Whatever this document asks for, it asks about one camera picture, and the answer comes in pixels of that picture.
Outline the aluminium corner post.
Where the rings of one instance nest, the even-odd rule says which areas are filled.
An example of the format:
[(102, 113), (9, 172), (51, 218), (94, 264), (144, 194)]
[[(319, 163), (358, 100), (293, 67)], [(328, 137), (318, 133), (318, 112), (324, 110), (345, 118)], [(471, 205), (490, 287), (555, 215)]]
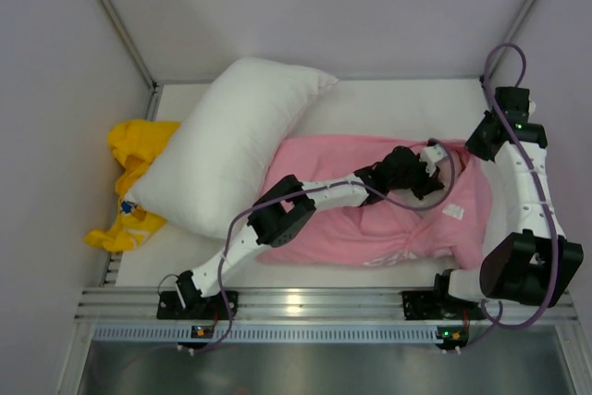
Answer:
[(149, 68), (147, 67), (122, 17), (119, 15), (114, 2), (112, 0), (97, 0), (97, 2), (102, 8), (107, 21), (113, 28), (116, 36), (123, 45), (124, 50), (129, 56), (138, 74), (141, 76), (143, 82), (151, 92), (155, 91), (158, 86), (158, 83), (154, 79), (154, 76), (150, 72)]
[(491, 80), (496, 71), (500, 68), (502, 61), (506, 57), (510, 43), (516, 43), (517, 39), (524, 29), (526, 22), (536, 9), (541, 0), (522, 0), (516, 13), (513, 15), (510, 26), (503, 34), (500, 44), (494, 47), (486, 57), (483, 72), (479, 77), (481, 83), (485, 80)]

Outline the left aluminium corner post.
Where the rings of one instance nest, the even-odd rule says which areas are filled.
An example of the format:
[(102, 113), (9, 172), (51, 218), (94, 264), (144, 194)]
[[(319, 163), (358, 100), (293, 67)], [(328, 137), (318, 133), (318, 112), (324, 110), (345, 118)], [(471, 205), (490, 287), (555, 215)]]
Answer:
[(143, 82), (151, 92), (155, 91), (158, 86), (158, 83), (154, 79), (154, 76), (150, 72), (149, 68), (147, 67), (122, 17), (119, 15), (114, 2), (112, 0), (97, 0), (97, 2), (102, 8), (107, 21), (113, 28), (116, 36), (123, 45), (124, 50), (129, 56), (138, 74), (141, 76)]

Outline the aluminium front rail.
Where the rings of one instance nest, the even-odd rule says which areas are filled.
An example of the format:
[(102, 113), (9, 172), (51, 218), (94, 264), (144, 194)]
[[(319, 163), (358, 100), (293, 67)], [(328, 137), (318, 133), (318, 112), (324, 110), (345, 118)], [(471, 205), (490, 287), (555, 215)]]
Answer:
[[(399, 289), (241, 289), (239, 321), (403, 321)], [(77, 321), (154, 321), (152, 288), (88, 288), (75, 309)]]

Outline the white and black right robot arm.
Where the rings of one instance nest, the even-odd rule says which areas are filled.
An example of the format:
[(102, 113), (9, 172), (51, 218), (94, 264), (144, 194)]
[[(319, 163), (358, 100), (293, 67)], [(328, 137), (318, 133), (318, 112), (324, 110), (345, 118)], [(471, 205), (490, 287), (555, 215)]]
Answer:
[(453, 300), (553, 307), (584, 260), (581, 244), (568, 241), (555, 215), (547, 135), (529, 120), (529, 95), (526, 88), (497, 88), (495, 104), (465, 144), (470, 154), (497, 169), (506, 225), (484, 244), (479, 267), (440, 275)]

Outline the bare white pillow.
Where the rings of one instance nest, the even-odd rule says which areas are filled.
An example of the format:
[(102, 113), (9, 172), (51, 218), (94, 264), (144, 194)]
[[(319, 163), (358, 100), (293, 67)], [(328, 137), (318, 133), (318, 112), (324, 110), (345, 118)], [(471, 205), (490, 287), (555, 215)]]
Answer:
[(127, 202), (191, 233), (225, 237), (257, 197), (275, 152), (338, 79), (256, 57), (230, 65), (183, 118)]

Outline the yellow cloth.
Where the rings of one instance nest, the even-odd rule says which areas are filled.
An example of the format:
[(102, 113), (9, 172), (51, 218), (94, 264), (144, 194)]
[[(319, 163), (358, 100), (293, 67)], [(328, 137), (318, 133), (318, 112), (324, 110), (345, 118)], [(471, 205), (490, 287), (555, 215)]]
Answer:
[(109, 253), (135, 250), (148, 241), (166, 220), (125, 199), (179, 128), (177, 121), (132, 119), (116, 124), (107, 135), (111, 155), (123, 168), (115, 183), (117, 214), (107, 230), (93, 229), (84, 236), (88, 245)]

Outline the pink pillowcase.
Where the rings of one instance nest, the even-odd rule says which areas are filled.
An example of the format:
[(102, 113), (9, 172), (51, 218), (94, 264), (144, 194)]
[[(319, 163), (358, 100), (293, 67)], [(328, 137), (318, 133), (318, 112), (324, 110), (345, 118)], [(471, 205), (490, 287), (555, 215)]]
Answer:
[[(285, 140), (271, 162), (263, 191), (288, 175), (301, 181), (337, 179), (382, 160), (397, 146), (415, 153), (424, 142), (358, 135), (315, 135)], [(310, 219), (294, 241), (267, 250), (257, 260), (270, 265), (391, 266), (451, 255), (461, 268), (480, 265), (493, 194), (478, 158), (461, 141), (448, 140), (456, 168), (451, 194), (442, 205), (414, 212), (385, 201), (338, 208)], [(448, 204), (464, 209), (462, 220), (446, 216)]]

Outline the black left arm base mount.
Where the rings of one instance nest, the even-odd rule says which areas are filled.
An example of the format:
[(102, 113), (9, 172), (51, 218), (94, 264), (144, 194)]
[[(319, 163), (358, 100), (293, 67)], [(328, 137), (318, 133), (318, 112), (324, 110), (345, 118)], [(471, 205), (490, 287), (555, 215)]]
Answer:
[(175, 290), (162, 291), (159, 294), (156, 318), (159, 320), (229, 320), (229, 315), (237, 313), (239, 294), (236, 291), (226, 293), (228, 304), (225, 304), (223, 295), (202, 298), (197, 302), (184, 307)]

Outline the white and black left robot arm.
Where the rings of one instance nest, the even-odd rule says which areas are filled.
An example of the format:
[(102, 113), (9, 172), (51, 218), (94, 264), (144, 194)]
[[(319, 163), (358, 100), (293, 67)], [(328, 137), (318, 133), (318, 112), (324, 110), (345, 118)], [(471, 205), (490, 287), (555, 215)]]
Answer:
[(435, 140), (418, 154), (397, 146), (383, 160), (342, 178), (310, 182), (288, 175), (234, 216), (219, 253), (179, 275), (175, 292), (180, 308), (184, 314), (199, 314), (210, 300), (224, 295), (225, 278), (259, 253), (293, 241), (318, 213), (381, 201), (414, 212), (431, 210), (451, 193), (455, 175), (450, 150)]

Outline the right aluminium corner post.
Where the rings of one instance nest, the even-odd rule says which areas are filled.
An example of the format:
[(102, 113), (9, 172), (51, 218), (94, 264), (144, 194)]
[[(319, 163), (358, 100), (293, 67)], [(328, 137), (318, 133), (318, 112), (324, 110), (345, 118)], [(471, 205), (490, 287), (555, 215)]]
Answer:
[(486, 57), (483, 72), (479, 77), (481, 83), (485, 80), (491, 80), (496, 71), (500, 68), (502, 61), (506, 57), (510, 43), (516, 43), (517, 39), (524, 29), (526, 22), (536, 9), (541, 0), (522, 0), (516, 13), (513, 15), (510, 26), (503, 34), (500, 44), (494, 47)]

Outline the white pillowcase care label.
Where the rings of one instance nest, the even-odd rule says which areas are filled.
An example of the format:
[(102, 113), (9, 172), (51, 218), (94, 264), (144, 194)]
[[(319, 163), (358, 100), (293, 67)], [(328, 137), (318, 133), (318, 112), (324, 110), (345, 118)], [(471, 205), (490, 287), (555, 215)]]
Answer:
[(453, 217), (457, 220), (462, 220), (464, 215), (464, 209), (457, 205), (457, 204), (448, 204), (443, 210), (442, 213), (446, 216)]

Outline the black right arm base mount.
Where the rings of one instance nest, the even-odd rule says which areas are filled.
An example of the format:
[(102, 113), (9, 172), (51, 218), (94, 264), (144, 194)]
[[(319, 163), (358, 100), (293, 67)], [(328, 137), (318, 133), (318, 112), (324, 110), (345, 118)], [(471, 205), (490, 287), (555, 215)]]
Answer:
[(407, 290), (401, 293), (405, 319), (408, 321), (453, 319), (445, 300), (432, 290)]

